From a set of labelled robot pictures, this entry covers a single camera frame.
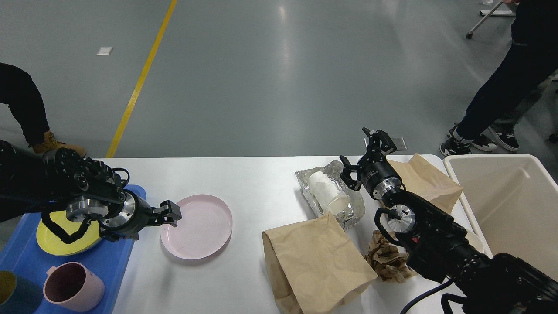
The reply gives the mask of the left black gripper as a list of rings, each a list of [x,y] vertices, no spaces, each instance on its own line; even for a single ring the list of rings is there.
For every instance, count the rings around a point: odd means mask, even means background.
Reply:
[[[183,218],[181,208],[173,201],[166,200],[155,208],[136,195],[133,191],[124,191],[126,198],[123,207],[114,217],[104,218],[99,222],[99,236],[107,241],[139,240],[139,232],[151,226],[170,225],[177,227]]]

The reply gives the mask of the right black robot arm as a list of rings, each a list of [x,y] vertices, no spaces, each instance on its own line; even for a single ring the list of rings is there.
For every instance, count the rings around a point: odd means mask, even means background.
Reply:
[[[387,155],[397,150],[389,134],[363,128],[367,150],[356,165],[345,156],[340,178],[354,191],[364,187],[371,198],[381,201],[375,211],[378,231],[393,245],[408,252],[407,265],[438,286],[413,300],[403,309],[455,284],[463,295],[443,294],[441,307],[452,313],[450,303],[462,306],[466,314],[555,314],[557,282],[532,265],[510,254],[490,258],[466,239],[466,229],[431,202],[407,191],[402,178],[388,163]]]

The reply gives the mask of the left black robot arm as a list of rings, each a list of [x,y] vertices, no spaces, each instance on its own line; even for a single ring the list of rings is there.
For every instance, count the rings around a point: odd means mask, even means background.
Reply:
[[[170,225],[182,219],[172,201],[159,207],[127,189],[121,167],[85,158],[60,148],[34,155],[0,142],[1,221],[40,213],[43,224],[63,243],[81,239],[93,222],[99,237],[111,242],[138,240],[144,227]]]

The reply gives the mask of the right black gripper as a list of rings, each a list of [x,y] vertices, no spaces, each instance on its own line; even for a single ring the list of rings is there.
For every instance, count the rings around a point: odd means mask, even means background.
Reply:
[[[349,189],[360,191],[362,186],[371,198],[381,201],[386,194],[403,189],[402,178],[385,159],[397,151],[397,146],[385,131],[371,131],[366,127],[362,131],[368,139],[367,150],[357,165],[352,165],[347,157],[339,156],[343,165],[339,177]],[[352,178],[353,173],[357,174],[357,179]]]

